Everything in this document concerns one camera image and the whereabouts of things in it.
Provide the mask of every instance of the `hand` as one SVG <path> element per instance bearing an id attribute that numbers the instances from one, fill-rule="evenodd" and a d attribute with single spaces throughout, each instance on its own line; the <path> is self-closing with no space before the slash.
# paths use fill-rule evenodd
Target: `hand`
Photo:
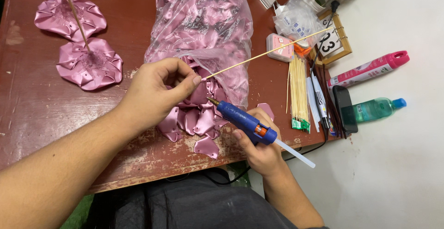
<path id="1" fill-rule="evenodd" d="M 260 120 L 260 122 L 265 126 L 271 127 L 273 130 L 275 130 L 278 133 L 278 139 L 281 139 L 279 129 L 262 108 L 253 108 L 247 113 Z M 258 143 L 256 146 L 254 146 L 250 138 L 248 138 L 248 136 L 242 130 L 234 130 L 233 135 L 237 139 L 242 149 L 244 149 L 250 167 L 256 172 L 260 173 L 263 177 L 275 175 L 281 172 L 283 168 L 288 167 L 282 158 L 281 147 L 276 143 L 270 145 Z"/>
<path id="2" fill-rule="evenodd" d="M 199 85 L 201 77 L 179 58 L 142 65 L 117 105 L 122 126 L 141 133 L 160 123 Z"/>

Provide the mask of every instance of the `red table surface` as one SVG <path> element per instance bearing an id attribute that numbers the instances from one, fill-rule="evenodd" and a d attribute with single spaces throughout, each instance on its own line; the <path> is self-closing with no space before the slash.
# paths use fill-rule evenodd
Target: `red table surface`
<path id="1" fill-rule="evenodd" d="M 43 0 L 5 0 L 0 25 L 0 169 L 78 129 L 111 110 L 128 89 L 143 63 L 155 21 L 155 0 L 91 0 L 108 27 L 93 37 L 108 41 L 121 56 L 123 80 L 96 91 L 84 91 L 63 80 L 55 65 L 59 47 L 68 42 L 34 25 Z M 266 51 L 265 38 L 274 33 L 273 11 L 259 0 L 247 0 L 253 16 L 252 56 Z M 248 68 L 249 107 L 268 103 L 282 140 L 293 148 L 323 142 L 323 133 L 291 129 L 286 114 L 288 63 L 262 56 Z M 89 192 L 102 192 L 219 166 L 246 158 L 226 125 L 219 138 L 219 158 L 193 152 L 198 136 L 182 132 L 177 143 L 150 129 L 131 141 L 96 179 Z"/>

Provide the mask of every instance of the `clear plastic bag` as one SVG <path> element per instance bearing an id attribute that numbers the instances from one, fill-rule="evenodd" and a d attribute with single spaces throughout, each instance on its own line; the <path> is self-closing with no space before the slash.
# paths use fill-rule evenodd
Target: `clear plastic bag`
<path id="1" fill-rule="evenodd" d="M 282 12 L 273 16 L 273 20 L 284 36 L 293 41 L 324 29 L 315 12 L 303 0 L 288 0 Z M 297 44 L 303 49 L 313 48 L 325 34 L 319 33 Z"/>
<path id="2" fill-rule="evenodd" d="M 251 57 L 253 21 L 247 0 L 156 0 L 145 63 L 187 56 L 210 73 Z M 247 108 L 248 64 L 215 76 L 231 103 Z"/>

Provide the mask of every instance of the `white pot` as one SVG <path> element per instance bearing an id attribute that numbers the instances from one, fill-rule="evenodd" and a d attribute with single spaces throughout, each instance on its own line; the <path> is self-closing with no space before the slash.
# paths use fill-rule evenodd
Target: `white pot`
<path id="1" fill-rule="evenodd" d="M 310 6 L 315 13 L 319 13 L 325 10 L 325 7 L 320 6 L 315 0 L 303 0 L 308 6 Z"/>

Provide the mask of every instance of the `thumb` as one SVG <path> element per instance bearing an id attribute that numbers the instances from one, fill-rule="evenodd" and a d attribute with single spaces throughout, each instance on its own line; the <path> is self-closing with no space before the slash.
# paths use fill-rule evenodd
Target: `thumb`
<path id="1" fill-rule="evenodd" d="M 187 76 L 176 87 L 168 90 L 172 93 L 171 98 L 175 103 L 179 103 L 187 98 L 200 84 L 202 77 L 192 74 Z"/>
<path id="2" fill-rule="evenodd" d="M 258 152 L 256 147 L 253 145 L 250 138 L 248 138 L 244 131 L 234 130 L 233 136 L 236 138 L 241 148 L 245 151 L 247 157 L 253 157 Z"/>

